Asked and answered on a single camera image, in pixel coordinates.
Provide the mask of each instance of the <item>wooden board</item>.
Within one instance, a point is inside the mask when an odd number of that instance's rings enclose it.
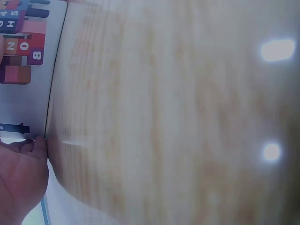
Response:
[[[295,224],[299,51],[267,62],[261,47],[297,44],[299,8],[70,2],[46,132],[59,182],[124,225]]]

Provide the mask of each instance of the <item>finger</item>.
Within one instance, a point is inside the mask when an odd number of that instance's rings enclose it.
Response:
[[[0,35],[0,63],[2,62],[3,55],[4,55],[4,44],[5,44],[4,37]]]
[[[32,152],[33,150],[33,144],[25,144],[21,147],[20,153],[27,153],[27,152]]]
[[[17,147],[9,145],[9,144],[5,144],[3,142],[0,142],[0,147],[4,147],[4,148],[9,149],[14,152],[20,152],[20,150]]]
[[[11,143],[10,145],[18,148],[21,150],[21,148],[26,145],[26,144],[32,144],[33,145],[33,140],[25,140],[25,141],[22,141],[22,142],[14,142],[14,143]]]
[[[47,161],[47,145],[46,140],[44,138],[39,136],[35,139],[32,154],[37,158],[42,158],[45,161]]]

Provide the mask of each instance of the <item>pink block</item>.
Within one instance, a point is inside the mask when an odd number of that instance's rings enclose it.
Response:
[[[20,33],[38,33],[45,34],[47,23],[42,21],[29,21],[25,20]]]
[[[5,66],[4,83],[18,82],[18,66]]]
[[[17,9],[18,4],[19,4],[19,0],[10,0],[6,6],[6,10]]]

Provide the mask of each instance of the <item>hand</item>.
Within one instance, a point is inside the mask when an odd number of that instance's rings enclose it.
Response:
[[[9,145],[0,142],[1,224],[21,224],[43,198],[48,173],[44,138]]]

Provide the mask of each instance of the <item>blue edge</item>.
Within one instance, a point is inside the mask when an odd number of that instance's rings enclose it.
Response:
[[[44,217],[44,222],[45,225],[51,225],[49,224],[48,216],[47,216],[47,197],[46,195],[43,197],[41,201],[41,206],[42,206],[42,211],[43,211],[43,217]]]

